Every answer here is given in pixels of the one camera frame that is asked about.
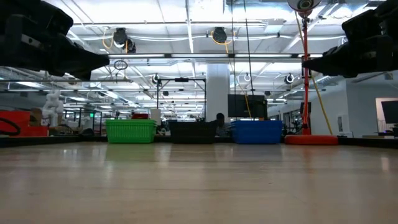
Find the black basket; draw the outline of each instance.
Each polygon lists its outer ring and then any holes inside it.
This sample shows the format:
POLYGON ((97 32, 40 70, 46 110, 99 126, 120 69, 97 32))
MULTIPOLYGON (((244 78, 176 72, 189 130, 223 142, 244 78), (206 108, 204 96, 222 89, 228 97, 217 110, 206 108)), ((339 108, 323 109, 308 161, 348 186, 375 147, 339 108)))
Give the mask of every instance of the black basket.
POLYGON ((215 123, 170 123, 172 142, 180 144, 213 144, 215 142, 216 129, 215 123))

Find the wooden floor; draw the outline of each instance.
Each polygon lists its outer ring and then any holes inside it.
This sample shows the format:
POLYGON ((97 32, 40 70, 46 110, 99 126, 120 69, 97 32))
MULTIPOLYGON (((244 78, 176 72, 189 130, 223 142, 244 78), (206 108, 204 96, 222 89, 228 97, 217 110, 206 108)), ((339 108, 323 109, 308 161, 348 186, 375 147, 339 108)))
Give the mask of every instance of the wooden floor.
POLYGON ((0 223, 398 223, 398 151, 78 143, 0 150, 0 223))

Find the blue basket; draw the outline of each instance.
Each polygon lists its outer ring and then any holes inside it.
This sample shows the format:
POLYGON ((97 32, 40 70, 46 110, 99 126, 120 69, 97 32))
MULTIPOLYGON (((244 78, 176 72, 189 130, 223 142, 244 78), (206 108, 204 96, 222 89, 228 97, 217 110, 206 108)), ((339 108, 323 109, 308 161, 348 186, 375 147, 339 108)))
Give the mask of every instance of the blue basket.
POLYGON ((278 144, 282 121, 233 121, 231 129, 238 144, 278 144))

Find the monitor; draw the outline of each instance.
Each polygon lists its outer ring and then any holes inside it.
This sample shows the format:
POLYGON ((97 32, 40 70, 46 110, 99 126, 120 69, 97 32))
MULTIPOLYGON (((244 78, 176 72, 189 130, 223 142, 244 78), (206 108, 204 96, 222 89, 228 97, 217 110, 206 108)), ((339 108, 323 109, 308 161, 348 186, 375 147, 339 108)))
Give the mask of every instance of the monitor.
POLYGON ((384 101, 381 102, 383 107, 384 119, 386 124, 398 123, 398 101, 384 101))
MULTIPOLYGON (((248 95, 252 118, 268 119, 267 100, 264 95, 248 95)), ((228 95, 228 116, 230 118, 249 118, 248 106, 244 95, 228 95)))

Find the white pillar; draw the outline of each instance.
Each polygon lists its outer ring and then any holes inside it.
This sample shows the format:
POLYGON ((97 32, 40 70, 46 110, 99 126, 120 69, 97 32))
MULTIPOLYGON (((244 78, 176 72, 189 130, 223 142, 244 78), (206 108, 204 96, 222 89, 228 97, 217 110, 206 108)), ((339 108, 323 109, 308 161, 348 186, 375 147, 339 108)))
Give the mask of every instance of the white pillar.
POLYGON ((228 64, 208 64, 206 79, 206 121, 214 121, 218 113, 223 113, 228 122, 228 64))

